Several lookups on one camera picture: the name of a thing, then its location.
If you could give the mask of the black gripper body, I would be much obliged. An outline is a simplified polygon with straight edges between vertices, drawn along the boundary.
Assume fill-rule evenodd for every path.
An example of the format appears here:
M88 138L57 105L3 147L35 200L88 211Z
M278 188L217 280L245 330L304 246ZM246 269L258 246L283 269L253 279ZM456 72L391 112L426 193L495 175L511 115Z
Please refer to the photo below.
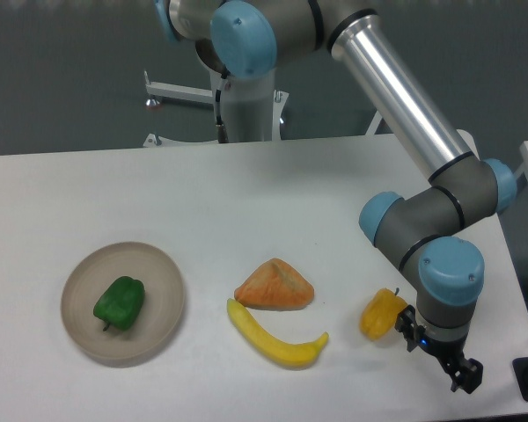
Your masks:
M459 364L466 359L464 346L470 323L453 328L443 328L430 323L422 316L416 316L413 322L412 350L420 347L425 353L445 364Z

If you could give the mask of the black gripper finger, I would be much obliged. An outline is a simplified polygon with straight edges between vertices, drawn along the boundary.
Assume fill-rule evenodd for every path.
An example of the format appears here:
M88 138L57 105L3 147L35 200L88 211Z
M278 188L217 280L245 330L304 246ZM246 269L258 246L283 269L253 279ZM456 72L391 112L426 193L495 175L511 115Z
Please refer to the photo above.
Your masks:
M451 378L451 391L462 389L466 394L472 394L480 387L483 376L483 365L475 359L463 356L438 358L443 371Z
M398 315L394 325L407 342L407 350L412 352L418 346L418 325L415 319L415 308L407 305Z

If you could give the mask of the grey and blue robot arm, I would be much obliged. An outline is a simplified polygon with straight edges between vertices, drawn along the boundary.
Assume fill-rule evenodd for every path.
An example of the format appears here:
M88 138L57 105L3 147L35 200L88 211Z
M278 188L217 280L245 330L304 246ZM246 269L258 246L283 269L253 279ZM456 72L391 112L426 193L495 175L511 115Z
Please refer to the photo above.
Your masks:
M413 286L416 303L395 327L409 349L434 356L453 389L475 391L483 366L463 348L484 281L480 251L458 233L508 207L510 168L480 160L409 74L365 1L157 1L170 41L191 40L217 78L212 88L217 140L268 141L275 69L325 49L342 62L416 162L429 188L410 199L380 193L359 224Z

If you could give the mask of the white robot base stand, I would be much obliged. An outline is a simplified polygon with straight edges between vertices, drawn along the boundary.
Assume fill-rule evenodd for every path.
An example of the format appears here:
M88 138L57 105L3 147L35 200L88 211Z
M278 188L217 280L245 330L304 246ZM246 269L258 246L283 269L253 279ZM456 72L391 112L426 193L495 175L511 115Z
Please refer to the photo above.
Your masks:
M213 69L209 89L155 82L144 76L149 109L165 100L209 106L214 112L215 136L208 144L269 142L282 139L283 110L289 93L275 88L275 71L254 79L222 78Z

